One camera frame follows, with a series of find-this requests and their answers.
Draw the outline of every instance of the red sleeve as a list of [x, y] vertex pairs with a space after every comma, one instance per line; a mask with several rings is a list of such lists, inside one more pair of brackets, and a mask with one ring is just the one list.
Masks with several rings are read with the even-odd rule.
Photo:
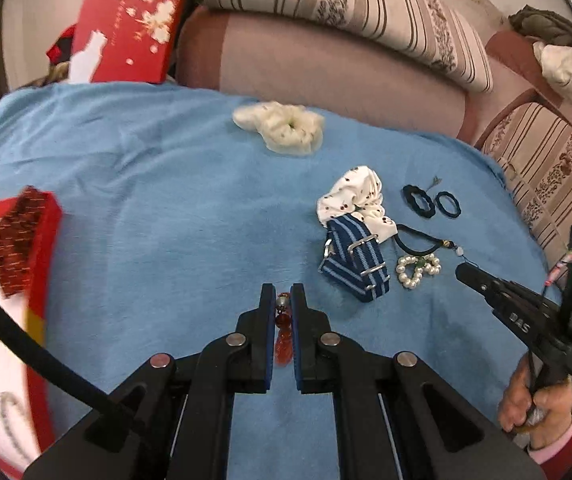
[[561, 480], [572, 466], [572, 437], [559, 453], [541, 464], [548, 480]]

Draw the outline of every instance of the red box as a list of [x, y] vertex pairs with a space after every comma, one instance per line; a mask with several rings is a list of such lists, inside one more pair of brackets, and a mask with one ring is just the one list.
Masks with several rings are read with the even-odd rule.
[[84, 0], [70, 83], [165, 81], [185, 0]]

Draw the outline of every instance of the metal buckle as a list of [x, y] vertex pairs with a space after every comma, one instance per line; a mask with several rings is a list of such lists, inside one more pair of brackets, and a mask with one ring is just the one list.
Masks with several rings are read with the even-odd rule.
[[322, 262], [319, 264], [319, 268], [317, 269], [319, 272], [322, 272], [322, 267], [325, 261], [328, 259], [328, 256], [331, 254], [335, 254], [335, 248], [333, 247], [333, 239], [328, 238], [323, 245], [323, 259]]
[[354, 242], [348, 246], [348, 254], [352, 258], [352, 251], [354, 251], [355, 248], [357, 248], [360, 245], [363, 245], [363, 244], [365, 244], [371, 240], [377, 240], [377, 238], [379, 238], [379, 235], [370, 235], [370, 236], [366, 236], [365, 238], [362, 238], [361, 240], [357, 240], [356, 242]]
[[[388, 274], [385, 278], [384, 278], [384, 283], [386, 283], [387, 281], [390, 280], [390, 274]], [[373, 288], [375, 288], [376, 285], [368, 285], [364, 290], [372, 290]]]
[[359, 273], [359, 275], [361, 277], [364, 277], [366, 274], [372, 274], [373, 272], [377, 272], [379, 269], [383, 269], [384, 267], [386, 267], [386, 262], [376, 265], [374, 267], [370, 267], [370, 269], [363, 270], [362, 272]]

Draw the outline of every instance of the black elastic band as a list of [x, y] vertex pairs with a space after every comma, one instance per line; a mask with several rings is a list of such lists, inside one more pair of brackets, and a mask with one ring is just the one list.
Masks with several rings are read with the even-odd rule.
[[[441, 197], [443, 197], [443, 196], [447, 196], [450, 200], [452, 200], [454, 207], [456, 207], [456, 211], [454, 213], [451, 213], [450, 211], [446, 211], [446, 208], [441, 203]], [[439, 210], [444, 215], [446, 215], [450, 218], [457, 218], [459, 215], [461, 215], [461, 206], [459, 205], [459, 200], [457, 200], [454, 197], [454, 195], [452, 193], [449, 193], [448, 191], [438, 192], [437, 196], [435, 197], [435, 203], [437, 203], [437, 207], [439, 208]]]
[[[422, 209], [419, 207], [415, 195], [419, 195], [426, 201], [428, 204], [428, 209]], [[403, 197], [405, 198], [405, 201], [408, 203], [408, 205], [412, 208], [412, 210], [415, 211], [415, 213], [419, 216], [423, 216], [424, 218], [432, 218], [435, 216], [437, 210], [435, 209], [434, 202], [432, 202], [432, 199], [428, 196], [428, 193], [426, 193], [420, 187], [411, 186], [410, 184], [408, 184], [408, 186], [403, 186]]]
[[451, 240], [440, 240], [439, 238], [435, 238], [434, 236], [430, 236], [429, 234], [423, 233], [421, 231], [417, 231], [416, 229], [413, 229], [412, 227], [408, 227], [407, 225], [404, 224], [397, 224], [397, 230], [399, 231], [405, 231], [407, 233], [412, 233], [414, 235], [420, 236], [421, 238], [425, 238], [426, 240], [429, 240], [431, 242], [434, 242], [435, 244], [428, 249], [427, 251], [413, 251], [411, 248], [409, 248], [408, 246], [406, 246], [399, 238], [399, 233], [397, 233], [396, 235], [393, 235], [393, 239], [395, 240], [395, 242], [397, 243], [397, 245], [403, 250], [406, 251], [408, 254], [410, 254], [411, 256], [428, 256], [428, 254], [430, 253], [434, 253], [437, 249], [440, 249], [442, 247], [448, 248], [448, 249], [454, 249], [456, 248], [456, 245], [451, 241]]

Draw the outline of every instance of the blue gripper pad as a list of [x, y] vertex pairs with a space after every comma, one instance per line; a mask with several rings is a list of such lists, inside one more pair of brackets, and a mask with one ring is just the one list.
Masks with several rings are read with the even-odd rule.
[[275, 352], [275, 291], [272, 289], [271, 309], [269, 311], [268, 323], [266, 323], [268, 333], [266, 334], [266, 390], [271, 389], [272, 366]]
[[293, 366], [295, 367], [295, 382], [297, 389], [301, 391], [301, 345], [299, 344], [299, 318], [297, 317], [297, 301], [292, 293], [293, 287], [290, 288], [290, 313], [292, 323], [292, 349], [293, 349]]

